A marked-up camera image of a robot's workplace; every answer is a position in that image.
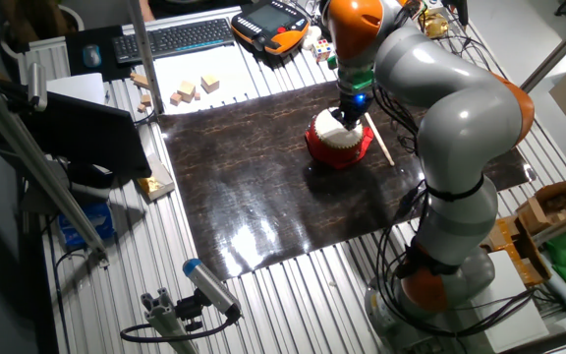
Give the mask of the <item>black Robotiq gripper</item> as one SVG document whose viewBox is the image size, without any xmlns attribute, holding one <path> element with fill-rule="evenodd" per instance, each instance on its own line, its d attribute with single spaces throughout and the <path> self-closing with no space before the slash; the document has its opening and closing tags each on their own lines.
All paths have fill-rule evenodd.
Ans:
<svg viewBox="0 0 566 354">
<path fill-rule="evenodd" d="M 339 110 L 333 110 L 331 116 L 348 131 L 356 129 L 360 118 L 368 111 L 373 102 L 371 93 L 340 93 Z"/>
</svg>

